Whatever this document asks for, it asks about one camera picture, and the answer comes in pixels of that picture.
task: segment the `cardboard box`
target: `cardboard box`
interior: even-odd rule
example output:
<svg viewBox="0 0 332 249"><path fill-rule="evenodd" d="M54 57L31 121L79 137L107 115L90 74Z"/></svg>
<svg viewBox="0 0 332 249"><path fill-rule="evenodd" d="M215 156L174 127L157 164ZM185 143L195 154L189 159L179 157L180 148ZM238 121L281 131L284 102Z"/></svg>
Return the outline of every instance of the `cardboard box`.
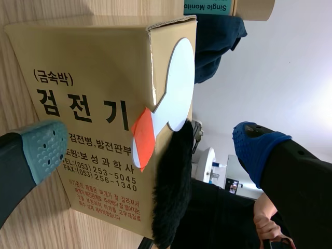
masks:
<svg viewBox="0 0 332 249"><path fill-rule="evenodd" d="M72 208L151 238L155 170L172 131L162 128L141 172L130 128L162 100L178 41L195 52L195 16L82 16L5 30L39 119L67 125L58 172Z"/></svg>
<svg viewBox="0 0 332 249"><path fill-rule="evenodd" d="M247 21L267 21L275 0L185 0L184 14L241 17Z"/></svg>

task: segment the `orange paper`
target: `orange paper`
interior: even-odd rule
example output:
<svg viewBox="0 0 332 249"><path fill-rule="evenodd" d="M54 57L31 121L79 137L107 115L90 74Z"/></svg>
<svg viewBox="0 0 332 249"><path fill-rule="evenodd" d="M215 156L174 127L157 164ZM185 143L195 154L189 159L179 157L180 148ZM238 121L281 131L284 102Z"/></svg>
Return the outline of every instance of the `orange paper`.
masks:
<svg viewBox="0 0 332 249"><path fill-rule="evenodd" d="M135 138L141 171L143 172L155 149L155 135L151 111L147 107L131 127L131 132Z"/></svg>

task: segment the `wooden floor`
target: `wooden floor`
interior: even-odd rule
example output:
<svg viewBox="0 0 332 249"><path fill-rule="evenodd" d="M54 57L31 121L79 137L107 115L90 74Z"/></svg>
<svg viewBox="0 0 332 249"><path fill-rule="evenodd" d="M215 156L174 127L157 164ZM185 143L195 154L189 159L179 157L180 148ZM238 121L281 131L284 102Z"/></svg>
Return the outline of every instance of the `wooden floor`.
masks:
<svg viewBox="0 0 332 249"><path fill-rule="evenodd" d="M77 15L182 13L183 0L0 0L0 135L38 121L4 25ZM0 230L0 248L15 249L136 249L141 239L71 210L57 172L19 204Z"/></svg>

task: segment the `white paper cutout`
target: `white paper cutout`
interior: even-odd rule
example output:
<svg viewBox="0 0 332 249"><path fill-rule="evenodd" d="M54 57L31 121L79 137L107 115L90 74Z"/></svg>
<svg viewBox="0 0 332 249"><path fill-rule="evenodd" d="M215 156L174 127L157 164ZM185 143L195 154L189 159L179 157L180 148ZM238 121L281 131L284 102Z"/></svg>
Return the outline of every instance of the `white paper cutout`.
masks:
<svg viewBox="0 0 332 249"><path fill-rule="evenodd" d="M151 113L155 140L167 123L173 131L179 131L189 113L195 83L195 58L191 43L187 38L179 40L173 49L166 81L165 94L155 111ZM132 159L134 165L140 168L134 138L132 140Z"/></svg>

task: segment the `black fluffy fur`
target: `black fluffy fur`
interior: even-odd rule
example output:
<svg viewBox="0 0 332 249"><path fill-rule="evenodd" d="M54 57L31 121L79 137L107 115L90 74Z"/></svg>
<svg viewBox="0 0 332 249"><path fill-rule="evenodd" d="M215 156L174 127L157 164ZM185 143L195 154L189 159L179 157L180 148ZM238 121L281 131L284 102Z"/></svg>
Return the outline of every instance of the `black fluffy fur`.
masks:
<svg viewBox="0 0 332 249"><path fill-rule="evenodd" d="M181 130L174 132L170 144L157 169L154 188L154 243L166 249L174 240L191 197L191 156L193 130L186 121Z"/></svg>

